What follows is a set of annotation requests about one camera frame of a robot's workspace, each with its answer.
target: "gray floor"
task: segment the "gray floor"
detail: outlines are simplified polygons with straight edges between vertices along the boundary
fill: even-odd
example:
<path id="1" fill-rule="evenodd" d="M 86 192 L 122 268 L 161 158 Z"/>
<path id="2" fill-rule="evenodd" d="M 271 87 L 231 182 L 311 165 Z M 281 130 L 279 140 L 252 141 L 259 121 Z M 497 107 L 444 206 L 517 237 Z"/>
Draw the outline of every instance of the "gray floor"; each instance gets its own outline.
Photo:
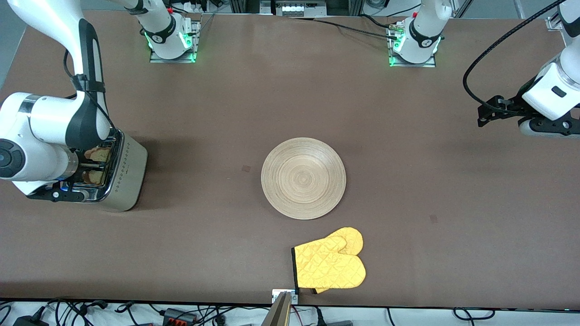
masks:
<path id="1" fill-rule="evenodd" d="M 393 0 L 408 2 L 410 6 L 418 3 L 418 0 Z M 519 0 L 525 17 L 530 17 L 536 11 L 542 9 L 552 0 Z M 81 0 L 83 9 L 122 10 L 117 4 L 105 0 Z M 466 18 L 518 18 L 514 7 L 514 0 L 475 0 L 465 14 Z M 12 12 L 6 0 L 0 0 L 0 88 L 4 84 L 6 74 L 20 38 L 26 25 Z"/>

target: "oven mitt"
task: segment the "oven mitt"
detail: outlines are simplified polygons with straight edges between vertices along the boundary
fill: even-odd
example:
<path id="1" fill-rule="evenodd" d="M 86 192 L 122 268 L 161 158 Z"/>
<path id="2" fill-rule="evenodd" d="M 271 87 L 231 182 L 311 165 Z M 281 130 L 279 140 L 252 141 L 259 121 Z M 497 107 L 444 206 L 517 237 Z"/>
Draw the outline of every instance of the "oven mitt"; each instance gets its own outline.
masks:
<path id="1" fill-rule="evenodd" d="M 329 288 L 359 286 L 367 272 L 356 256 L 363 248 L 362 235 L 344 227 L 326 238 L 292 248 L 296 290 L 312 288 L 321 293 Z"/>

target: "quilted fabric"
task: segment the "quilted fabric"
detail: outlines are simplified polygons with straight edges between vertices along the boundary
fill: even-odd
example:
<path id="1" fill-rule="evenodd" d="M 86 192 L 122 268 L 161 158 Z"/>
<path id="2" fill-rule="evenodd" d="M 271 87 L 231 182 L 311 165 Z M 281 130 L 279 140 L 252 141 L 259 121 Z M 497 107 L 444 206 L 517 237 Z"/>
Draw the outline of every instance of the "quilted fabric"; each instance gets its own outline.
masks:
<path id="1" fill-rule="evenodd" d="M 367 275 L 356 256 L 363 248 L 362 241 L 358 230 L 344 227 L 326 238 L 294 247 L 297 288 L 313 288 L 320 293 L 359 286 Z"/>

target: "red wire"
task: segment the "red wire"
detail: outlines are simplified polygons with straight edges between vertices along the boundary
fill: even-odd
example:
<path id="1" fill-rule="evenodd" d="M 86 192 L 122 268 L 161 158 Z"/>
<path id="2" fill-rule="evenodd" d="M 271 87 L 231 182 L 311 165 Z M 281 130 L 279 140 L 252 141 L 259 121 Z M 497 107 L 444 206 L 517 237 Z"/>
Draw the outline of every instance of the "red wire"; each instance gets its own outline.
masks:
<path id="1" fill-rule="evenodd" d="M 300 326 L 304 326 L 304 324 L 302 324 L 302 318 L 300 318 L 300 314 L 298 313 L 298 310 L 296 309 L 296 307 L 292 306 L 292 309 L 294 309 L 294 312 L 296 313 L 296 316 L 298 317 L 298 321 L 300 322 Z"/>

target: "brown table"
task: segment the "brown table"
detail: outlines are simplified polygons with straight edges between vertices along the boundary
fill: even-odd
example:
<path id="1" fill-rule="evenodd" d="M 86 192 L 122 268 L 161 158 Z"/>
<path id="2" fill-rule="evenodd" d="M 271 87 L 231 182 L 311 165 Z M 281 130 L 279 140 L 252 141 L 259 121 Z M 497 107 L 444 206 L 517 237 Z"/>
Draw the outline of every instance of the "brown table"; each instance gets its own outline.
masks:
<path id="1" fill-rule="evenodd" d="M 149 151 L 142 196 L 105 213 L 0 182 L 0 295 L 267 303 L 293 286 L 290 248 L 353 226 L 367 279 L 301 303 L 580 308 L 580 143 L 523 136 L 516 119 L 478 128 L 461 86 L 517 21 L 452 20 L 437 68 L 390 68 L 382 39 L 257 15 L 216 16 L 195 64 L 150 64 L 133 17 L 86 16 L 112 118 Z M 512 96 L 561 48 L 538 20 L 471 85 Z M 29 28 L 0 99 L 69 94 L 62 55 Z M 347 170 L 338 207 L 312 221 L 279 214 L 260 186 L 270 150 L 301 136 Z"/>

